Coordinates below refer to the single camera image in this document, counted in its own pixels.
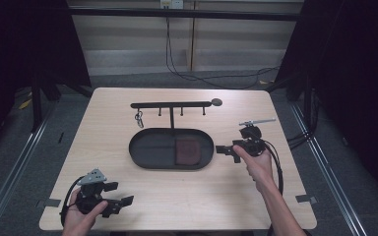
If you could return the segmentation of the brown leather wallet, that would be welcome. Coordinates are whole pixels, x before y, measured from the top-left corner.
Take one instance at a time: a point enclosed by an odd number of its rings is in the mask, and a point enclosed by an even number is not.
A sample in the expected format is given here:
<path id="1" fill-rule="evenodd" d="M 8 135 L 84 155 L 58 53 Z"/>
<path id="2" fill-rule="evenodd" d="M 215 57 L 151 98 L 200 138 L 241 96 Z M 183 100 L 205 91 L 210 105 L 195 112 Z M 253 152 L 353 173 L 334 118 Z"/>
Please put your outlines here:
<path id="1" fill-rule="evenodd" d="M 201 148 L 194 139 L 179 139 L 175 142 L 175 163 L 178 165 L 196 165 L 201 159 Z"/>

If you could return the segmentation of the person's right hand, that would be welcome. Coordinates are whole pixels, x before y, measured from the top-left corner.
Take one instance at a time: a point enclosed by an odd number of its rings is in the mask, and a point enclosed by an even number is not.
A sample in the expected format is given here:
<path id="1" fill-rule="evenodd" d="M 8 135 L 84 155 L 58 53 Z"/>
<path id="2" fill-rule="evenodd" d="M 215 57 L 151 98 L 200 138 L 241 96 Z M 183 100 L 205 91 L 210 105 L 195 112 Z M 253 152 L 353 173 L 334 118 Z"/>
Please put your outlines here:
<path id="1" fill-rule="evenodd" d="M 234 146 L 233 150 L 245 162 L 247 171 L 255 182 L 256 189 L 264 195 L 275 184 L 270 153 L 265 149 L 260 155 L 251 156 L 240 146 Z"/>

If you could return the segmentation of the white wall outlet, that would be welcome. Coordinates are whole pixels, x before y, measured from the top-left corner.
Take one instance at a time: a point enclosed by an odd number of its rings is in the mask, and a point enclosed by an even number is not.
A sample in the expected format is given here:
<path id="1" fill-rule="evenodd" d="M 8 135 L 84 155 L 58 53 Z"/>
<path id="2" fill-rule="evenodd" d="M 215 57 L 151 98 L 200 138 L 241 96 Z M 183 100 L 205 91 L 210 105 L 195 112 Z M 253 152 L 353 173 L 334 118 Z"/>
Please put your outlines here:
<path id="1" fill-rule="evenodd" d="M 159 6 L 162 9 L 182 10 L 184 8 L 183 0 L 159 0 Z"/>

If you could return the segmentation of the metal floor rail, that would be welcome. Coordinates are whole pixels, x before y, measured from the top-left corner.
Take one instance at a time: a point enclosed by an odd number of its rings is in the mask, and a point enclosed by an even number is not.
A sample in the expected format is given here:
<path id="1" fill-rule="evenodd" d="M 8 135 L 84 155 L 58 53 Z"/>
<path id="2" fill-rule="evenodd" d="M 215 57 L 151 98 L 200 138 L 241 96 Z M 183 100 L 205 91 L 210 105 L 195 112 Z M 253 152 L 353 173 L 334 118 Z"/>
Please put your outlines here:
<path id="1" fill-rule="evenodd" d="M 32 154 L 46 129 L 48 120 L 52 116 L 56 105 L 56 101 L 50 101 L 44 115 L 41 118 L 38 118 L 37 121 L 34 119 L 28 139 L 23 145 L 23 149 L 17 154 L 16 161 L 12 165 L 5 181 L 0 185 L 0 218 L 32 158 Z"/>
<path id="2" fill-rule="evenodd" d="M 330 162 L 323 152 L 317 139 L 311 134 L 310 130 L 305 125 L 304 115 L 298 104 L 292 103 L 290 105 L 292 113 L 299 125 L 301 133 L 306 137 L 308 144 L 327 185 L 333 194 L 333 197 L 346 221 L 346 224 L 353 236 L 367 236 L 367 232 L 363 227 L 360 217 L 357 215 L 353 205 L 351 204 L 347 194 L 340 184 Z"/>

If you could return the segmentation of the black horizontal metal bar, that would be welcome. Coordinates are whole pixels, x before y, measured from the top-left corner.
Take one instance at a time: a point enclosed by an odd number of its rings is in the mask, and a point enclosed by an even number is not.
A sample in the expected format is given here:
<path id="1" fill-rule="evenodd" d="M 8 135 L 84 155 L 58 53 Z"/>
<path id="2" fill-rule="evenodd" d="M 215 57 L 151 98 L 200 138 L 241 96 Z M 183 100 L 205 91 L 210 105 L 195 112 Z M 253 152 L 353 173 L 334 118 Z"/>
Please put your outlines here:
<path id="1" fill-rule="evenodd" d="M 192 19 L 225 19 L 225 20 L 257 20 L 297 22 L 300 14 L 204 11 L 204 10 L 163 10 L 163 9 L 123 9 L 123 8 L 91 8 L 70 7 L 72 15 L 84 16 L 118 16 L 118 17 L 160 17 L 160 18 L 192 18 Z"/>

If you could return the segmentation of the black stand leg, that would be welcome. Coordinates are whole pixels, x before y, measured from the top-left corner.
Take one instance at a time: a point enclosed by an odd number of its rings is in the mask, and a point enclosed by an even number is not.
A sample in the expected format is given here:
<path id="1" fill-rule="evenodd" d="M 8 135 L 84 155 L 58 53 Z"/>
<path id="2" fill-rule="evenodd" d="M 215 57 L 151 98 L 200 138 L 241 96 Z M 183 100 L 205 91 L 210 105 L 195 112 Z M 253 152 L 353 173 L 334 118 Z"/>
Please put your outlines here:
<path id="1" fill-rule="evenodd" d="M 32 123 L 31 131 L 34 133 L 42 122 L 41 94 L 40 94 L 39 81 L 37 77 L 34 77 L 32 79 L 31 101 L 32 101 L 32 113 L 33 113 L 33 123 Z"/>
<path id="2" fill-rule="evenodd" d="M 309 76 L 306 77 L 305 80 L 305 89 L 304 89 L 304 122 L 307 127 L 307 131 L 311 130 L 311 103 L 312 103 L 312 85 L 311 79 Z"/>

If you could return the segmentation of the silver keychain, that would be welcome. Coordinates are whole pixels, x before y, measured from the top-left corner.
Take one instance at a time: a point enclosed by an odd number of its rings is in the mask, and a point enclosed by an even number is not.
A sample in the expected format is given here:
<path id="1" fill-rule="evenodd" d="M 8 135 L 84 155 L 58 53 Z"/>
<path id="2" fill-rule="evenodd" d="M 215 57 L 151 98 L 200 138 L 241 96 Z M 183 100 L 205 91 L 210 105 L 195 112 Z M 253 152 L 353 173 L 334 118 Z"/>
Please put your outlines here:
<path id="1" fill-rule="evenodd" d="M 140 127 L 141 129 L 144 128 L 144 122 L 143 122 L 142 117 L 143 117 L 143 112 L 140 109 L 138 109 L 135 115 L 135 120 L 137 122 L 138 127 Z"/>

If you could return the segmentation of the black curtain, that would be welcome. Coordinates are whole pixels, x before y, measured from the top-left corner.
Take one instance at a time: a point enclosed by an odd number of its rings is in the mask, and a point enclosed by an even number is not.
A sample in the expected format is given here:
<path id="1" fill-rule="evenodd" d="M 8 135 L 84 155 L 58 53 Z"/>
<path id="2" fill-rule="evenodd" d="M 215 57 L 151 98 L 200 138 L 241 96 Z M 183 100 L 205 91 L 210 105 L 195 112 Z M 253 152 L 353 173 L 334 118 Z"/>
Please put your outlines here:
<path id="1" fill-rule="evenodd" d="M 378 181 L 378 0 L 304 0 L 276 81 L 314 88 Z"/>
<path id="2" fill-rule="evenodd" d="M 54 100 L 59 85 L 90 84 L 67 0 L 0 0 L 0 127 L 18 89 L 39 86 Z"/>

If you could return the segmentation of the grey tape strip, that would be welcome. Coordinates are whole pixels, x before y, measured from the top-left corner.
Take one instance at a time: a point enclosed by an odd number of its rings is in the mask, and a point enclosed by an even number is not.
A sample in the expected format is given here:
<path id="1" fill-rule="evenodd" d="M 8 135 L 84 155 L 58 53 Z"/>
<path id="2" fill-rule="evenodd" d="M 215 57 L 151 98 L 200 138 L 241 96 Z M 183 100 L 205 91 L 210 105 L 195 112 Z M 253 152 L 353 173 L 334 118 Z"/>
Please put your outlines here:
<path id="1" fill-rule="evenodd" d="M 310 203 L 311 205 L 314 205 L 318 202 L 318 200 L 313 196 L 308 195 L 299 195 L 295 197 L 296 200 L 301 203 Z"/>
<path id="2" fill-rule="evenodd" d="M 59 207 L 60 203 L 60 200 L 46 199 L 38 201 L 35 206 L 38 208 Z"/>

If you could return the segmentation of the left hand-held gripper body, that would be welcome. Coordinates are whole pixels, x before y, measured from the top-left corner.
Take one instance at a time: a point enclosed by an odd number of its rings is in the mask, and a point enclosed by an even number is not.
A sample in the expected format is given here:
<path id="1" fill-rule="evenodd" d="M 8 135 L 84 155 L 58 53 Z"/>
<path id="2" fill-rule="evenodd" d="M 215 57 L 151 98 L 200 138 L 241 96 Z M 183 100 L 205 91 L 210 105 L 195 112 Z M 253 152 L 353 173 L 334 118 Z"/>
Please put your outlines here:
<path id="1" fill-rule="evenodd" d="M 75 204 L 81 213 L 88 214 L 103 201 L 101 192 L 104 190 L 105 181 L 106 177 L 98 168 L 79 181 L 80 192 L 77 194 Z"/>

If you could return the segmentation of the black key stand with tray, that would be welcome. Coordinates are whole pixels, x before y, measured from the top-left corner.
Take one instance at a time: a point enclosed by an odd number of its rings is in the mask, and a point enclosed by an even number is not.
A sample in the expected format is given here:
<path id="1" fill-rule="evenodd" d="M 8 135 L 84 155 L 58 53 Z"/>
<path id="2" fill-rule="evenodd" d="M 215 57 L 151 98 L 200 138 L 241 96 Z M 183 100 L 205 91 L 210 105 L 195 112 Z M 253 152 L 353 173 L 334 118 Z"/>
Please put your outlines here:
<path id="1" fill-rule="evenodd" d="M 213 159 L 215 146 L 213 139 L 197 129 L 176 128 L 174 126 L 174 109 L 180 109 L 183 115 L 185 108 L 201 107 L 203 115 L 210 106 L 221 106 L 219 98 L 211 101 L 170 101 L 131 103 L 133 109 L 157 109 L 161 115 L 163 109 L 169 110 L 169 128 L 141 129 L 129 143 L 129 153 L 133 162 L 146 169 L 198 170 L 207 166 Z M 194 139 L 199 142 L 201 159 L 196 165 L 178 165 L 175 163 L 175 142 L 179 139 Z"/>

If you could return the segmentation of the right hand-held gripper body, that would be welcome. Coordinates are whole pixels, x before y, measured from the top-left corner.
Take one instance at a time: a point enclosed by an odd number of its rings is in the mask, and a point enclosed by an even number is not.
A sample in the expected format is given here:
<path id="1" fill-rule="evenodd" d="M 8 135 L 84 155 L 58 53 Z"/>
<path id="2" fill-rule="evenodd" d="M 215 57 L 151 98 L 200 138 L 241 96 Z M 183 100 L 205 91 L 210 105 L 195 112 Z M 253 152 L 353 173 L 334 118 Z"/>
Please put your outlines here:
<path id="1" fill-rule="evenodd" d="M 271 119 L 246 121 L 240 123 L 242 129 L 239 130 L 241 134 L 241 140 L 234 140 L 234 145 L 242 147 L 251 156 L 258 156 L 268 148 L 266 142 L 262 139 L 262 132 L 257 124 L 271 122 Z"/>

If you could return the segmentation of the person's left hand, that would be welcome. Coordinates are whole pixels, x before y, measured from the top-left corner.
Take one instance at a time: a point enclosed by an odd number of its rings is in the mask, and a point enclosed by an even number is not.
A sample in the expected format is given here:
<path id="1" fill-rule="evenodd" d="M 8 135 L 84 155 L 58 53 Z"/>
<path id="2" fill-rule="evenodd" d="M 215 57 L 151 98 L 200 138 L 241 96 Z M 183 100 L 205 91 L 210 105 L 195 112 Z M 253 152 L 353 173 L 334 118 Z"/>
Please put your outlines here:
<path id="1" fill-rule="evenodd" d="M 87 236 L 95 225 L 96 218 L 106 209 L 107 202 L 99 203 L 88 214 L 82 214 L 75 205 L 79 189 L 76 189 L 70 199 L 71 206 L 67 209 L 62 236 Z"/>

